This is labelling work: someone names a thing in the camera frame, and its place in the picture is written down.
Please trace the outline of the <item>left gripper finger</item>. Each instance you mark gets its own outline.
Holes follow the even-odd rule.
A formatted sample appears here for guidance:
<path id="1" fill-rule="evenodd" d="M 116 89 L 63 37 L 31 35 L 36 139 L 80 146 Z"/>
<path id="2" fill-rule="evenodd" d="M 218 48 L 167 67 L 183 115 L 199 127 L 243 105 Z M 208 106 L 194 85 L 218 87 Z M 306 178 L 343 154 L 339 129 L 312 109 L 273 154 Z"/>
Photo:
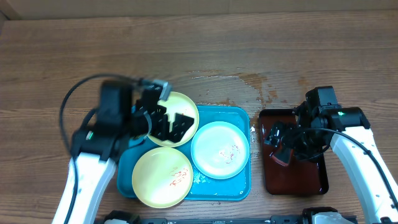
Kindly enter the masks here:
<path id="1" fill-rule="evenodd" d="M 149 115 L 152 121 L 152 129 L 150 135 L 161 140 L 167 140 L 169 133 L 169 119 L 168 115 L 165 114 L 167 111 L 166 107 L 156 105 L 149 111 Z"/>
<path id="2" fill-rule="evenodd" d="M 183 140 L 184 135 L 194 124 L 194 118 L 180 113 L 175 114 L 175 120 L 172 122 L 172 130 L 169 132 L 169 140 L 177 143 Z"/>

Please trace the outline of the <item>red black sponge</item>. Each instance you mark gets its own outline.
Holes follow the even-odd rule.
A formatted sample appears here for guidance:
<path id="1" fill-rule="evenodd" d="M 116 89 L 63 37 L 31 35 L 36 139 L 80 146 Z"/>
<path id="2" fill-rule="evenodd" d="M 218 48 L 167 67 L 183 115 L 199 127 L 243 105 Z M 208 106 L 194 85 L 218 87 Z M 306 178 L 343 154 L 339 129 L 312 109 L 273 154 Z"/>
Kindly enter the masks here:
<path id="1" fill-rule="evenodd" d="M 270 158 L 282 166 L 288 166 L 292 157 L 293 150 L 284 146 L 274 148 L 270 154 Z"/>

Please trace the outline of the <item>light blue plate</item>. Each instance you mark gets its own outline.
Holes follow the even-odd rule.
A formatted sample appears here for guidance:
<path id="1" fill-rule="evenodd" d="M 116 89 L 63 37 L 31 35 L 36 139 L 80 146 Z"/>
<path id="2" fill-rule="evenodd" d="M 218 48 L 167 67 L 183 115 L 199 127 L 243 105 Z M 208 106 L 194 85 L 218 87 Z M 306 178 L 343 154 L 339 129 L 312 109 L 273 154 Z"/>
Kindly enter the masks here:
<path id="1" fill-rule="evenodd" d="M 201 127 L 191 143 L 196 168 L 212 179 L 230 179 L 238 175 L 249 160 L 249 143 L 235 125 L 215 121 Z"/>

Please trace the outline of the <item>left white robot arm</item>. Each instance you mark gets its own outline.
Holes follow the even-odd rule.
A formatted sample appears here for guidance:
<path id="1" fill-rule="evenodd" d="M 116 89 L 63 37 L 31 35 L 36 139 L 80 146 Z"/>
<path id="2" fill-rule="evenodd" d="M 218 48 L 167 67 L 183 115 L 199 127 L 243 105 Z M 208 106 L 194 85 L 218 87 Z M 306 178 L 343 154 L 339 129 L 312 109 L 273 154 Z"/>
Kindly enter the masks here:
<path id="1" fill-rule="evenodd" d="M 94 223 L 104 191 L 122 154 L 152 136 L 177 143 L 194 125 L 191 116 L 177 113 L 170 122 L 160 100 L 167 100 L 167 82 L 138 81 L 144 91 L 132 100 L 135 83 L 106 80 L 99 106 L 89 111 L 66 147 L 71 155 L 68 179 L 53 223 Z"/>

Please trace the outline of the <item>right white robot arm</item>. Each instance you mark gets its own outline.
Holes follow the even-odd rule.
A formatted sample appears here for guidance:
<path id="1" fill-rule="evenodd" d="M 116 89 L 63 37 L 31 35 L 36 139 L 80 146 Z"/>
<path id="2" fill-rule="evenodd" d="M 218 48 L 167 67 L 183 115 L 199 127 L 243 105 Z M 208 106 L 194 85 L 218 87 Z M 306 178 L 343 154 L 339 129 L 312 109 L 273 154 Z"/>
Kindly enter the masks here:
<path id="1" fill-rule="evenodd" d="M 328 191 L 324 154 L 341 161 L 366 223 L 397 223 L 397 182 L 383 161 L 371 125 L 358 107 L 342 107 L 332 86 L 308 91 L 293 109 L 259 115 L 266 190 L 272 195 Z"/>

